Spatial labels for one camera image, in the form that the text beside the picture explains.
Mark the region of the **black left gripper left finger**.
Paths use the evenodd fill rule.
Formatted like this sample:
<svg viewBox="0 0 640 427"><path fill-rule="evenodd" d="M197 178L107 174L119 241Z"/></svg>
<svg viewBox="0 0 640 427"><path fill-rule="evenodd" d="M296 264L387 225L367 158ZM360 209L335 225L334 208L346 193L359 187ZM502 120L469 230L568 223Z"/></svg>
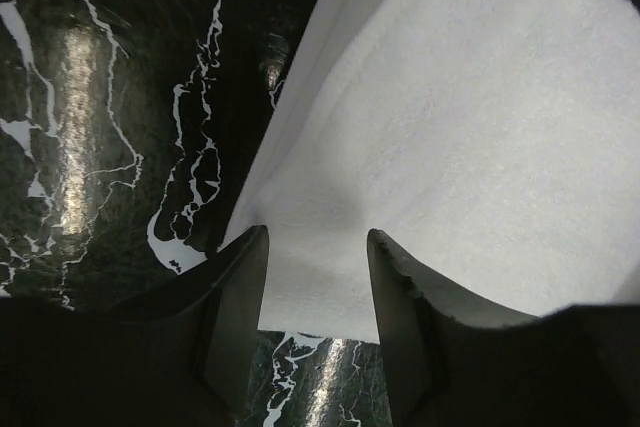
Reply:
<svg viewBox="0 0 640 427"><path fill-rule="evenodd" d="M245 412L269 255L254 226L109 311L1 301L5 426L232 426Z"/></svg>

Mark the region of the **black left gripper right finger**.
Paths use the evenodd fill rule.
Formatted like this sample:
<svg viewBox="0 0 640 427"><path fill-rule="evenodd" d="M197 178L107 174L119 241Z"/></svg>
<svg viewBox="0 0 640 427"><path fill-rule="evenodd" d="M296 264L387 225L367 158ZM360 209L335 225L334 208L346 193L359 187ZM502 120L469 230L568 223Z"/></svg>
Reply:
<svg viewBox="0 0 640 427"><path fill-rule="evenodd" d="M635 426L639 309L535 317L419 262L385 232L367 258L396 426Z"/></svg>

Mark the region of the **white towel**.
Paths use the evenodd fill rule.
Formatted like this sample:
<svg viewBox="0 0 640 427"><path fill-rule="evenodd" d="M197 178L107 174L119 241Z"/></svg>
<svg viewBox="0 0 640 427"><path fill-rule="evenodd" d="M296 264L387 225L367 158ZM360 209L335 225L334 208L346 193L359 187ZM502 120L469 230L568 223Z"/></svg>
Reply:
<svg viewBox="0 0 640 427"><path fill-rule="evenodd" d="M277 107L227 234L262 330L374 342L366 238L543 315L639 299L639 0L382 0Z"/></svg>

